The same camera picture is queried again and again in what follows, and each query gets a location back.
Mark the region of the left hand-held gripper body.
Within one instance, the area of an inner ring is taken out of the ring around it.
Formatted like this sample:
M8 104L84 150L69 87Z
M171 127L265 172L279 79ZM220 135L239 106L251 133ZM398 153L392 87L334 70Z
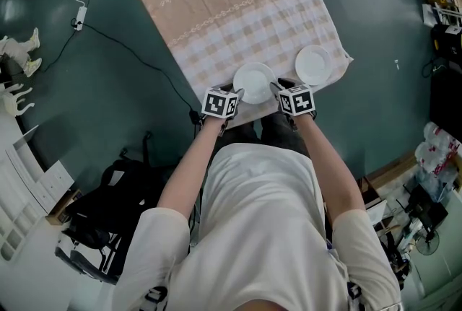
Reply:
M209 118L218 118L223 121L219 136L222 136L227 124L237 115L239 105L239 91L222 89L221 87L210 87L204 95L201 106L201 126Z

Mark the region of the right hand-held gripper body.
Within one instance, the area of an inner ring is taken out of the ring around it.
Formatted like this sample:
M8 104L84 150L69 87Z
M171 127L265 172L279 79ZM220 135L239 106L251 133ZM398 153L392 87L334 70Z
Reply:
M278 91L279 109L285 115L293 131L297 130L294 117L300 115L317 116L311 88L306 84Z

